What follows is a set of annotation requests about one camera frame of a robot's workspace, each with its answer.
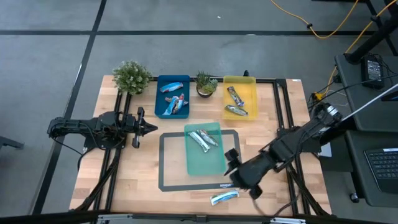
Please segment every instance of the yellow tray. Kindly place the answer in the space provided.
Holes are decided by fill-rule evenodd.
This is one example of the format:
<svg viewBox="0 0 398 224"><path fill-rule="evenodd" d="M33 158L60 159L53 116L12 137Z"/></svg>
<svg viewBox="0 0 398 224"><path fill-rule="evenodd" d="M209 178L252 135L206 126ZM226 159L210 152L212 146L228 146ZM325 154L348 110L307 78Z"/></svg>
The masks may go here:
<svg viewBox="0 0 398 224"><path fill-rule="evenodd" d="M254 120L257 118L257 88L256 78L254 77L240 77L240 76L225 76L223 80L223 102L226 105L237 106L232 99L227 88L233 86L236 93L244 101L243 107L240 107L249 113L249 116L240 116L228 110L224 110L223 119L236 120Z"/></svg>

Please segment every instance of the butcher block tabletop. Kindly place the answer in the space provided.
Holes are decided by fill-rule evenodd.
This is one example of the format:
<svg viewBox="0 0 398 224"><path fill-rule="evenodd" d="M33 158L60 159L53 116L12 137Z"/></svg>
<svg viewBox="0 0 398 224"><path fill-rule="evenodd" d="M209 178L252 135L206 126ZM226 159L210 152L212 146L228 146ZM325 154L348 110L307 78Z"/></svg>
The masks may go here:
<svg viewBox="0 0 398 224"><path fill-rule="evenodd" d="M94 111L95 117L112 111L118 90L112 81L113 76L105 75L99 90ZM300 80L286 80L290 105L295 125L303 125L309 121L307 104ZM159 189L159 139L163 133L181 133L186 124L219 122L221 130L235 130L239 136L242 162L256 156L258 150L276 137L279 127L275 108L272 84L257 83L258 116L253 121L223 120L222 83L209 98L201 98L196 91L196 83L190 82L190 114L187 119L160 119L154 114L155 97L158 91L157 82L150 82L148 88L140 95L131 99L129 113L136 116L138 107L145 109L144 119L158 130L140 138L140 148L131 146L133 134L127 138L126 147L122 150L116 185L111 206L112 212L121 213L187 213L209 215L260 215L255 209L249 192L239 190L239 197L212 206L210 197L232 189L182 190L163 192ZM287 115L284 108L282 89L279 90L284 123ZM302 168L305 183L322 208L331 212L321 165L310 153L302 153ZM94 149L81 161L70 208L76 208L90 194L98 183L104 151ZM261 180L262 195L256 200L259 208L267 215L273 215L280 207L290 201L287 175L283 170L275 173L270 170ZM100 208L104 208L108 184L105 185L101 197ZM301 196L298 210L303 213ZM285 209L280 215L289 216L291 208Z"/></svg>

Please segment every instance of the green plastic tray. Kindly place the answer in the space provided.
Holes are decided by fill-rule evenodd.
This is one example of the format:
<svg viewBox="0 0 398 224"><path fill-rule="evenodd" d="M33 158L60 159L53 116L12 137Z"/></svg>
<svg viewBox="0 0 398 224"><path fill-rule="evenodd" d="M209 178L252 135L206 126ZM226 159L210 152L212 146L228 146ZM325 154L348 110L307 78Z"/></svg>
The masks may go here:
<svg viewBox="0 0 398 224"><path fill-rule="evenodd" d="M218 146L210 146L208 152L195 141L189 132L203 129L213 137ZM226 171L223 140L219 123L188 124L184 127L185 150L187 152L187 172L189 175L220 175Z"/></svg>

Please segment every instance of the yellow cable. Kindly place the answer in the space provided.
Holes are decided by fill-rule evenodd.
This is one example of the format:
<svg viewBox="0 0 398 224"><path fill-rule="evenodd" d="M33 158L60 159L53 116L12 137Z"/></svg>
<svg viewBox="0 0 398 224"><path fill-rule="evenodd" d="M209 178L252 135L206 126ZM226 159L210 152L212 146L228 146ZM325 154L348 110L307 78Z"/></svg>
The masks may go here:
<svg viewBox="0 0 398 224"><path fill-rule="evenodd" d="M392 2L390 2L388 5L386 5L377 15L376 17L379 17L388 7L390 7L392 4L394 4L397 0L393 0ZM348 53L353 47L354 45L357 43L357 41L362 37L363 33L365 33L365 31L372 25L373 21L371 21L363 30L362 32L358 35L358 37L354 40L354 42L350 45L350 47L348 47L348 49L346 50L345 53ZM337 67L335 66L335 68L333 69L330 78L329 78L329 82L328 85L330 85L333 74L335 73ZM323 93L316 93L316 96L318 97L318 99L322 99L323 96L328 92L329 90L329 86L326 88L326 90Z"/></svg>
<svg viewBox="0 0 398 224"><path fill-rule="evenodd" d="M329 35L327 35L327 36L324 36L324 37L321 37L321 36L319 36L319 35L314 31L314 29L312 29L312 27L310 27L310 30L311 30L311 31L313 32L313 34L314 34L316 37L318 37L319 39L327 39L327 38L333 36L333 34L335 34L335 33L340 29L340 27L347 21L347 19L349 18L349 15L351 15L351 13L353 12L353 10L354 10L356 4L358 3L358 1L359 1L359 0L356 0L356 1L355 1L353 7L352 7L351 10L348 12L347 16L346 16L346 17L344 18L344 20L340 23L340 25L335 29L335 31L333 31L331 34L329 34ZM278 4L276 4L276 3L274 2L274 0L271 0L271 2L272 2L278 9L280 9L280 10L283 11L283 12L285 12L286 14L289 14L289 15L291 15L291 16L296 17L297 19L300 19L301 21L303 21L304 23L306 23L306 25L309 25L309 24L310 24L309 22L307 22L307 21L306 21L305 19L303 19L302 17L300 17L300 16L298 16L298 15L295 15L295 14L293 14L293 13L291 13L291 12L288 12L288 11L286 11L285 9L282 9Z"/></svg>

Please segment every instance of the potted plant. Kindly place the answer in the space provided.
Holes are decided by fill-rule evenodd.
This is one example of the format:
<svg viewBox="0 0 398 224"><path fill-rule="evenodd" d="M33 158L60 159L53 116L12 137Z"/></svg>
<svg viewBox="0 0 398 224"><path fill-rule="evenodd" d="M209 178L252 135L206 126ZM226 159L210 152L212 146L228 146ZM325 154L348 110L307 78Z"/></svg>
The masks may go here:
<svg viewBox="0 0 398 224"><path fill-rule="evenodd" d="M208 98L217 89L217 80L212 79L209 74L201 71L198 73L195 79L197 83L197 92L201 97Z"/></svg>
<svg viewBox="0 0 398 224"><path fill-rule="evenodd" d="M115 68L112 72L116 87L132 95L141 94L148 87L152 75L145 66L137 62L128 61Z"/></svg>

